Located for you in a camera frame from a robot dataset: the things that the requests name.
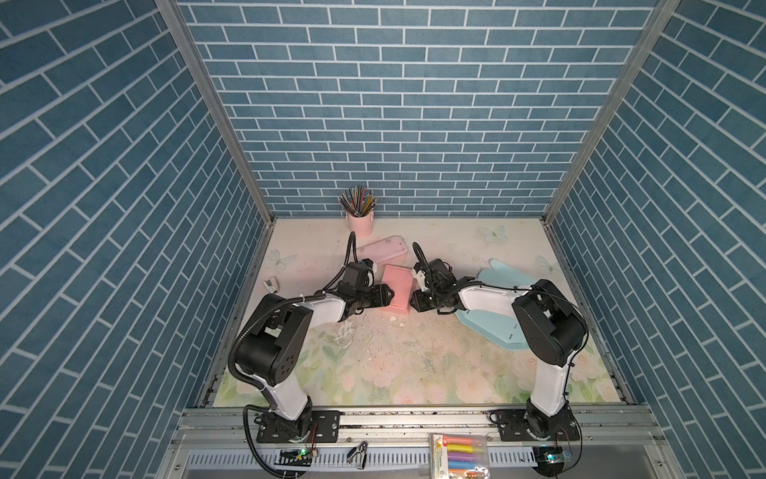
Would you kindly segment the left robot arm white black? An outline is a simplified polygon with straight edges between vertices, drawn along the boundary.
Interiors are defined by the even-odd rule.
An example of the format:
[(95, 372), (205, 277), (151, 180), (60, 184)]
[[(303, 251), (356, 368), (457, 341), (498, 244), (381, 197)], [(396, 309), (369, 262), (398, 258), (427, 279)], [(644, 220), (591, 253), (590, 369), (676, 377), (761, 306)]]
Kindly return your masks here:
[(349, 263), (335, 287), (285, 299), (266, 295), (245, 323), (229, 353), (227, 368), (238, 381), (255, 387), (277, 417), (301, 421), (309, 397), (293, 374), (307, 333), (313, 327), (346, 321), (367, 309), (390, 305), (391, 287), (375, 283), (371, 259)]

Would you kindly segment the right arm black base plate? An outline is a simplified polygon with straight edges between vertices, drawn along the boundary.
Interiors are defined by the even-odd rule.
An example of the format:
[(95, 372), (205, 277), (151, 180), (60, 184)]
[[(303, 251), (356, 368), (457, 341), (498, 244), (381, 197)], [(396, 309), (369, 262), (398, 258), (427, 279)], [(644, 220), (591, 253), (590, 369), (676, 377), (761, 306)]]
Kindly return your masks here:
[(557, 414), (548, 416), (529, 403), (526, 409), (490, 411), (488, 419), (498, 428), (503, 442), (580, 439), (578, 421), (568, 405), (565, 405)]

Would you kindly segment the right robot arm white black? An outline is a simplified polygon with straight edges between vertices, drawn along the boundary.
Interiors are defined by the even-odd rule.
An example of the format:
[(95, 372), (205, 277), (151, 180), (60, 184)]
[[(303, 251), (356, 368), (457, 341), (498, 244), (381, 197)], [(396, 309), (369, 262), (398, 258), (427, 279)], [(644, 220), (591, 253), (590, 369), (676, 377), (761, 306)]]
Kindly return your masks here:
[(545, 440), (571, 421), (567, 387), (574, 358), (588, 342), (588, 326), (551, 281), (498, 287), (474, 277), (456, 279), (440, 259), (419, 259), (413, 277), (419, 289), (412, 293), (410, 305), (419, 313), (446, 307), (514, 317), (537, 358), (536, 379), (526, 406), (527, 430), (532, 437)]

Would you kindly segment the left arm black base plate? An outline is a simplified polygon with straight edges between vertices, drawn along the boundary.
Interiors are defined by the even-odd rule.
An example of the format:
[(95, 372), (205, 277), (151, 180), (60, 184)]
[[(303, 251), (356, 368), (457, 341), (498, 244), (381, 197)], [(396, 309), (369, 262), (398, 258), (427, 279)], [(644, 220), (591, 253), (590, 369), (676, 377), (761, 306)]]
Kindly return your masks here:
[(257, 442), (335, 443), (338, 439), (341, 413), (338, 410), (313, 410), (296, 420), (287, 420), (269, 412), (255, 419)]

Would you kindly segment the light blue paper box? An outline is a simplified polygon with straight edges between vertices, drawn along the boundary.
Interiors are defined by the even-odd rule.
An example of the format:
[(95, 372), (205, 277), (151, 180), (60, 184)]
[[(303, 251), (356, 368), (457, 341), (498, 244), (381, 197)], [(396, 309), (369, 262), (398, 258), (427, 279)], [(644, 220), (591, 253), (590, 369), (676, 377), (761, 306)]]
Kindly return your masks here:
[[(485, 267), (478, 273), (478, 280), (494, 287), (529, 287), (536, 282), (530, 275), (506, 265), (499, 259), (491, 259), (490, 267)], [(490, 311), (457, 311), (456, 315), (462, 325), (503, 349), (529, 348), (514, 313), (499, 315)]]

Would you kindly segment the pink paper box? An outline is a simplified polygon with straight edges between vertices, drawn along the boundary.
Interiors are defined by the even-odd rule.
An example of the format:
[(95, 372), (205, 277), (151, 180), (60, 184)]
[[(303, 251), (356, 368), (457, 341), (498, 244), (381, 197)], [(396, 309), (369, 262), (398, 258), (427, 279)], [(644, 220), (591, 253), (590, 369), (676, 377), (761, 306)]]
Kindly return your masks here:
[(397, 315), (408, 315), (410, 313), (409, 301), (415, 283), (412, 269), (399, 267), (399, 265), (387, 265), (384, 269), (382, 282), (388, 285), (394, 293), (391, 303), (387, 307), (383, 307), (383, 311)]

